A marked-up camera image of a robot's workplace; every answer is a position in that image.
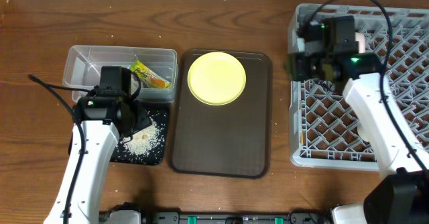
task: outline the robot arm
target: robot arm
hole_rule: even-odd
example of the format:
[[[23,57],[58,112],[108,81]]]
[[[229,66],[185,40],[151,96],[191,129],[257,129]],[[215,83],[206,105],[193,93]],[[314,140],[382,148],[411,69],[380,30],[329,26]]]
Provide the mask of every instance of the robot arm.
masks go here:
[[[359,54],[354,22],[353,16],[346,16],[311,25],[302,32],[305,51],[290,54],[286,64],[292,80],[319,78],[334,83],[335,90],[356,113],[361,124],[358,133],[371,143],[383,177],[364,203],[337,207],[332,219],[335,224],[429,223],[429,174],[421,171],[411,157],[387,114],[381,100],[380,77],[384,78],[387,106],[425,166],[429,166],[429,154],[408,127],[386,77],[380,75],[383,71],[378,57],[374,53]]]
[[[110,158],[119,140],[119,132],[114,124],[105,125],[103,121],[83,121],[81,125],[87,139],[86,154],[74,187],[68,220],[69,223],[98,223],[101,193]],[[64,203],[79,157],[79,140],[79,131],[74,126],[66,172],[45,224],[62,223]]]
[[[75,119],[86,140],[81,149],[78,126],[73,128],[70,158],[60,192],[44,223],[98,223],[101,194],[113,150],[120,137],[132,135],[149,125],[150,118],[141,103],[135,100],[140,88],[131,91],[131,71],[120,66],[101,68],[100,86],[79,99],[74,108]],[[78,175],[74,188],[72,179]],[[69,212],[66,199],[72,191]],[[115,213],[108,223],[139,223],[139,213],[133,210]]]
[[[419,171],[421,168],[415,159],[408,154],[408,149],[390,121],[384,104],[380,103],[379,78],[379,73],[362,74],[358,79],[349,79],[343,91],[345,101],[352,107],[363,128],[359,134],[364,134],[366,140],[371,143],[382,178],[396,174],[396,170],[401,167],[408,172]],[[384,81],[384,91],[389,96],[387,102],[396,121],[416,150],[416,154],[425,165],[429,166],[429,154],[419,144],[416,136],[408,127],[404,116],[396,105],[386,77]]]

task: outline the snack wrapper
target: snack wrapper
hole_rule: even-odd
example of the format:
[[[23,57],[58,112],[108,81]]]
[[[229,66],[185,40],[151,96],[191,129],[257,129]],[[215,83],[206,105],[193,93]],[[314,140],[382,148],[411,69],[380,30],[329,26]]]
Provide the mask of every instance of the snack wrapper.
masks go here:
[[[156,89],[167,89],[171,86],[171,83],[158,76],[151,69],[141,63],[139,60],[136,60],[132,65],[130,70],[135,72],[137,76],[150,88]]]

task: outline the dish rack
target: dish rack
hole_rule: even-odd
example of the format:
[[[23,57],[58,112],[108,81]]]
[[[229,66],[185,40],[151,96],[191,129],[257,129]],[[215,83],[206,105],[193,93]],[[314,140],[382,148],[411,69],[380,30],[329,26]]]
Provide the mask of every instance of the dish rack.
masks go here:
[[[288,52],[298,51],[296,30],[319,5],[301,4],[289,24]],[[429,10],[386,8],[393,26],[388,70],[391,91],[417,139],[429,152]],[[383,62],[387,23],[378,7],[327,5],[315,21],[353,15],[366,51]],[[330,89],[333,84],[325,82]],[[313,80],[291,83],[290,159],[297,166],[378,171],[371,144],[357,134],[359,120],[343,96]]]

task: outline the clear plastic container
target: clear plastic container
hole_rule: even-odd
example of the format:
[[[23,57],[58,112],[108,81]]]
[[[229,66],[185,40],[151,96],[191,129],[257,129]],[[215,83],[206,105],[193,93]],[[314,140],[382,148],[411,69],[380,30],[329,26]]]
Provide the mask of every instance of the clear plastic container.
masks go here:
[[[137,48],[122,46],[73,46],[68,52],[62,84],[91,90],[100,82],[102,66],[129,68],[140,60],[160,77],[172,84],[167,89],[142,88],[139,100],[149,102],[174,102],[178,75],[177,53],[171,49]],[[77,102],[86,93],[74,91]]]

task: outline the wood grain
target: wood grain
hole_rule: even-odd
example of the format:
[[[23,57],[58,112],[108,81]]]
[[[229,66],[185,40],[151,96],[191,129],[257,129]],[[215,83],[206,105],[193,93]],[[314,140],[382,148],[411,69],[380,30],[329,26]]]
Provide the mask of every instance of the wood grain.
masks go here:
[[[263,52],[273,62],[271,167],[259,180],[110,164],[101,210],[135,201],[150,210],[285,213],[362,201],[378,173],[299,168],[289,160],[287,28],[300,3],[325,0],[11,0],[0,27],[0,223],[41,223],[68,160],[68,113],[27,74],[61,84],[71,46]],[[381,0],[427,8],[429,0]],[[344,4],[369,5],[362,0]],[[60,92],[70,103],[71,93]]]

